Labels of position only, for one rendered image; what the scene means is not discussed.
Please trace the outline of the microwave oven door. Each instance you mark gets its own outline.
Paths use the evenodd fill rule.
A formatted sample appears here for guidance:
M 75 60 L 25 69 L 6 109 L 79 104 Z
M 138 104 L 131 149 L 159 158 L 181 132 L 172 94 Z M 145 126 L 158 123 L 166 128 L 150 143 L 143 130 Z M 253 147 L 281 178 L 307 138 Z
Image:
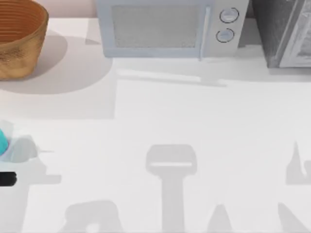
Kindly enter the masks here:
M 109 58 L 199 58 L 211 0 L 96 0 Z

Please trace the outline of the pale microwave oven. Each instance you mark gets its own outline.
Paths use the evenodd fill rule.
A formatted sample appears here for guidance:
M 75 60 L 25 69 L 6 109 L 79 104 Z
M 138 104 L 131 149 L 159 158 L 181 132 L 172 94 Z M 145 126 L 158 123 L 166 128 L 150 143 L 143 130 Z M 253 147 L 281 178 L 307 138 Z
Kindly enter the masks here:
M 249 0 L 211 0 L 212 6 L 209 14 L 208 32 L 205 43 L 204 57 L 230 57 L 238 48 L 242 28 L 247 13 Z M 220 13 L 226 8 L 236 8 L 239 18 L 233 23 L 223 23 L 220 20 Z M 235 37 L 228 43 L 220 43 L 216 39 L 218 31 L 230 28 L 235 32 Z

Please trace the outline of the round microwave knob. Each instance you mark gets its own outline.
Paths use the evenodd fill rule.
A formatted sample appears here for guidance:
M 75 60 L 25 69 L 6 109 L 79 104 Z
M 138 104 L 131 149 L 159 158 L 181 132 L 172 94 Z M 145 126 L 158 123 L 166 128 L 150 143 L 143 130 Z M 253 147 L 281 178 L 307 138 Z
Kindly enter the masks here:
M 239 18 L 240 12 L 236 8 L 226 8 L 220 13 L 220 20 L 223 23 L 233 23 Z
M 235 32 L 230 28 L 226 28 L 216 33 L 216 39 L 220 43 L 228 43 L 233 40 L 234 37 Z

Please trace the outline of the clear bottle with teal label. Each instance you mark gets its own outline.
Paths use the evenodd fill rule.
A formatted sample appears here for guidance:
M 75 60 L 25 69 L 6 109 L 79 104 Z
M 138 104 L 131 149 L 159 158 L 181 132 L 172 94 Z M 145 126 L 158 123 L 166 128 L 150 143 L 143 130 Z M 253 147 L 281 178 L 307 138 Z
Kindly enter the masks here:
M 38 156 L 38 149 L 29 135 L 13 136 L 14 125 L 0 120 L 0 162 L 25 163 Z

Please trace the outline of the brown woven basket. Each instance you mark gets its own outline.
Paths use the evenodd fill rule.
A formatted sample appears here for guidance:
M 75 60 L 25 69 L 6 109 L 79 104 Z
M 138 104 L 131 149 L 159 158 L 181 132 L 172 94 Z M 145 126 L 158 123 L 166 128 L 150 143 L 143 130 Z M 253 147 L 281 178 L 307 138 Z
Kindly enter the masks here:
M 48 21 L 48 11 L 34 0 L 0 0 L 0 81 L 33 73 Z

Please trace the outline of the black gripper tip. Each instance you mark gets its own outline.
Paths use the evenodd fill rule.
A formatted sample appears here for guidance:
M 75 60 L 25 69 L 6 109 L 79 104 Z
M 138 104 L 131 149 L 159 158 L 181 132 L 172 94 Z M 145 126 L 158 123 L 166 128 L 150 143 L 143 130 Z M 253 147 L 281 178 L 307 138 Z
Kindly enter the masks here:
M 0 187 L 14 186 L 17 182 L 17 174 L 15 172 L 0 172 Z

